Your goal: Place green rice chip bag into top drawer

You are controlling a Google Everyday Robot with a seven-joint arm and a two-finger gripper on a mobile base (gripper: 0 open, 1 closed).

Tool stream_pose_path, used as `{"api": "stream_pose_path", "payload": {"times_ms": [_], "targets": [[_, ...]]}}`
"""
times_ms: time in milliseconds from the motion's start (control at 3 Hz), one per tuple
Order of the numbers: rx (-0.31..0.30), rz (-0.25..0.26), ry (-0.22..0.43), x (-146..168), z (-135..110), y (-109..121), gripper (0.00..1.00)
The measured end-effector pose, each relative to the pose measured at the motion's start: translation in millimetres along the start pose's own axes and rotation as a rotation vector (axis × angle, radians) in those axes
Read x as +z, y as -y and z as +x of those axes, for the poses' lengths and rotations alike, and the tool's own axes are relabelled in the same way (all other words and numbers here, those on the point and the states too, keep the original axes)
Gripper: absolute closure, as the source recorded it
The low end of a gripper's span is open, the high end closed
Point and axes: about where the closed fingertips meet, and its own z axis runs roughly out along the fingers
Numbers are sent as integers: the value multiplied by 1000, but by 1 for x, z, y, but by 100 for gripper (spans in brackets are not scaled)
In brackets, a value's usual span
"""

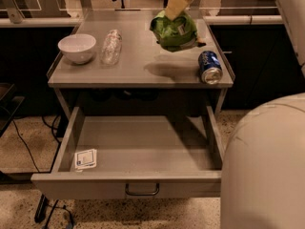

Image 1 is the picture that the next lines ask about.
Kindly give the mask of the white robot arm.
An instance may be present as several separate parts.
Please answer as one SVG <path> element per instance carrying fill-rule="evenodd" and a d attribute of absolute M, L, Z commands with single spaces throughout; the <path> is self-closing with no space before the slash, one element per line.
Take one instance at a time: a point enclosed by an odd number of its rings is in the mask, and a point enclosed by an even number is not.
<path fill-rule="evenodd" d="M 305 64 L 305 0 L 275 0 Z M 223 158 L 221 229 L 305 229 L 305 93 L 248 112 Z"/>

